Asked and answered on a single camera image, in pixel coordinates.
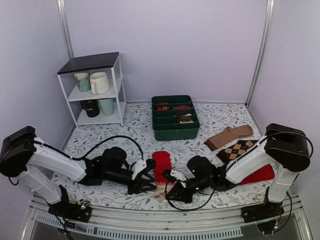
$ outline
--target lavender wall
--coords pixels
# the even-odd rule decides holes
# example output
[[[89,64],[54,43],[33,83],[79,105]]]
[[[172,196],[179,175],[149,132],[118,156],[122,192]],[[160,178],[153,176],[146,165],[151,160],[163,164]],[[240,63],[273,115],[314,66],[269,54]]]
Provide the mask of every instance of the lavender wall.
[[[57,2],[0,1],[0,141],[31,125],[61,148],[73,122],[56,72],[68,60]],[[32,193],[0,175],[0,239],[17,240]]]
[[[129,101],[244,103],[266,0],[68,0],[76,57],[120,51]]]
[[[315,153],[298,190],[314,239],[320,239],[320,1],[276,1],[251,111],[261,129],[279,123],[303,130]]]

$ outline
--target green tray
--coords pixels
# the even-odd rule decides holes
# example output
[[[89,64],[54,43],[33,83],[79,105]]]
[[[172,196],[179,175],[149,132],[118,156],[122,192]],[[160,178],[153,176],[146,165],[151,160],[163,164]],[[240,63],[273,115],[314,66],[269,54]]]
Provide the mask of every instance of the green tray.
[[[200,128],[200,122],[189,95],[154,96],[152,102],[152,128],[157,141],[172,141],[195,139]],[[174,107],[190,106],[189,110],[174,110]],[[169,107],[167,111],[157,111],[157,108]],[[179,124],[180,116],[176,113],[183,111],[192,114],[194,123]]]

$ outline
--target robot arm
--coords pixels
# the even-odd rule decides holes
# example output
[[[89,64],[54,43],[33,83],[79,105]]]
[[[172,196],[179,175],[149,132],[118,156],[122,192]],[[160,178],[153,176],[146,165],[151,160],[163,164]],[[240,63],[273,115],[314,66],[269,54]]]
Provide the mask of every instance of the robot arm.
[[[61,173],[87,186],[112,181],[127,185],[128,194],[154,190],[156,186],[151,182],[155,179],[148,172],[156,166],[155,161],[139,160],[130,167],[126,158],[126,152],[119,147],[106,149],[92,160],[73,158],[43,142],[36,137],[35,129],[27,126],[3,140],[0,173],[16,178],[30,187],[32,192],[41,195],[49,204],[50,213],[88,222],[91,214],[88,203],[70,203],[67,190],[50,181],[36,166]]]
[[[299,172],[310,165],[306,140],[303,131],[272,123],[266,128],[265,136],[235,161],[215,167],[206,157],[191,158],[187,167],[195,177],[183,181],[184,185],[173,176],[172,171],[165,170],[165,178],[170,182],[178,181],[167,193],[166,199],[191,203],[196,192],[208,187],[217,191],[229,190],[263,166],[277,162],[280,166],[266,191],[264,203],[244,207],[242,216],[245,222],[252,222],[283,214],[282,201],[289,187]]]
[[[306,136],[303,131],[270,124],[265,136],[254,146],[255,149],[235,163],[229,162],[225,178],[233,184],[239,184],[263,166],[277,162],[280,166],[267,198],[271,203],[281,203],[298,174],[310,165],[307,141],[302,136]]]

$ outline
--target patterned mat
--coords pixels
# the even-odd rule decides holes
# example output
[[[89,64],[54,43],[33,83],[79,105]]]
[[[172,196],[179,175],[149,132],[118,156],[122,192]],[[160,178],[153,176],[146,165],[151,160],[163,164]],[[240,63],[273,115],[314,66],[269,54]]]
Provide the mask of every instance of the patterned mat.
[[[150,158],[156,151],[167,151],[170,153],[172,167],[183,172],[187,177],[193,177],[187,169],[187,162],[193,156],[200,155],[207,157],[217,167],[223,163],[216,157],[221,150],[213,152],[204,145],[204,142],[215,134],[220,133],[224,128],[232,128],[249,124],[253,128],[253,136],[244,138],[245,140],[259,139],[261,136],[257,126],[243,104],[215,104],[196,103],[195,109],[201,123],[201,127],[196,139],[179,141],[156,141],[152,130],[151,105],[148,103],[129,103],[125,115],[125,126],[118,124],[87,125],[80,126],[74,130],[65,152],[75,157],[84,155],[90,148],[101,140],[114,136],[126,135],[134,138],[141,146],[144,157]],[[230,147],[238,140],[228,143],[225,147]],[[89,158],[93,158],[103,153],[105,148],[120,147],[127,153],[127,161],[131,164],[141,159],[139,150],[129,140],[116,138],[106,142],[97,148]],[[68,179],[67,177],[55,173],[52,180],[57,184],[62,184],[68,191],[71,200],[86,199],[92,205],[110,208],[122,208],[132,210],[173,210],[167,201],[153,199],[153,192],[128,195],[127,187],[113,182],[103,182],[102,186],[84,186]],[[209,204],[204,209],[226,208],[254,204],[263,202],[265,191],[271,181],[262,181],[239,185],[226,192],[217,192],[213,195]],[[173,202],[179,208],[195,208],[206,202],[209,196],[194,194],[193,202],[185,204],[183,202]]]

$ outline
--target mug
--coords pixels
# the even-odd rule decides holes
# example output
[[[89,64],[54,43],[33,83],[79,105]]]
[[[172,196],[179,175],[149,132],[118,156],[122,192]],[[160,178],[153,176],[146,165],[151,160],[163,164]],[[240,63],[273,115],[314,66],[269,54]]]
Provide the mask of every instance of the mug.
[[[90,76],[91,90],[94,95],[105,93],[110,89],[108,76],[105,72],[96,72]]]
[[[114,100],[112,98],[99,99],[99,104],[103,115],[110,117],[114,114]]]
[[[84,100],[81,101],[81,106],[85,110],[89,118],[94,118],[100,114],[99,105],[97,100]]]
[[[91,89],[88,71],[77,72],[73,77],[80,92],[88,92]]]

